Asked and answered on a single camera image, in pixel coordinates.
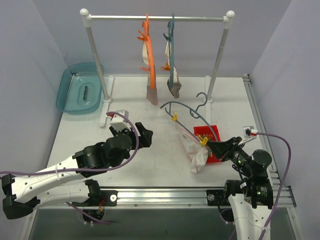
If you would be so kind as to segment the white pink-trimmed underwear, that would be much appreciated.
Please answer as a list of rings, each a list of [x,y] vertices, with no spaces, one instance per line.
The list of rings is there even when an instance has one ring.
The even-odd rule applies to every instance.
[[[190,134],[180,123],[174,122],[176,129],[179,132],[179,137],[186,152],[187,157],[190,159],[190,171],[193,174],[198,174],[206,165],[209,152],[201,141]]]

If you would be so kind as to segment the yellow clothespin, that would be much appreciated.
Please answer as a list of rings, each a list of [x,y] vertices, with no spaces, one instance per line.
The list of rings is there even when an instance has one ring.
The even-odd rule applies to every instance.
[[[177,115],[176,112],[173,114],[173,116],[171,117],[171,119],[172,119],[174,122],[176,122],[176,121],[178,120],[178,115]]]
[[[207,142],[208,142],[208,138],[207,137],[201,137],[201,136],[199,137],[199,143],[200,143],[200,145],[202,147],[205,147]]]

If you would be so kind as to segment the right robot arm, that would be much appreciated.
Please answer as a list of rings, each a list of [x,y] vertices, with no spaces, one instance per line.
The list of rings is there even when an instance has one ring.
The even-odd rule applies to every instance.
[[[208,141],[211,153],[222,162],[231,161],[240,179],[228,179],[222,190],[207,190],[209,206],[230,206],[221,216],[235,225],[239,240],[259,240],[261,233],[269,230],[268,216],[274,206],[274,196],[267,168],[271,155],[262,149],[248,155],[243,147],[254,140],[251,134],[245,138],[232,137],[227,141]]]

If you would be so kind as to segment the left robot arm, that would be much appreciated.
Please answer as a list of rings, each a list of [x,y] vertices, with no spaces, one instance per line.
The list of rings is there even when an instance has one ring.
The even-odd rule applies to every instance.
[[[139,149],[151,146],[154,134],[140,122],[135,128],[109,129],[112,137],[106,141],[87,146],[51,167],[34,173],[2,171],[2,209],[6,218],[23,218],[38,208],[65,202],[97,205],[102,193],[91,177],[129,163]]]

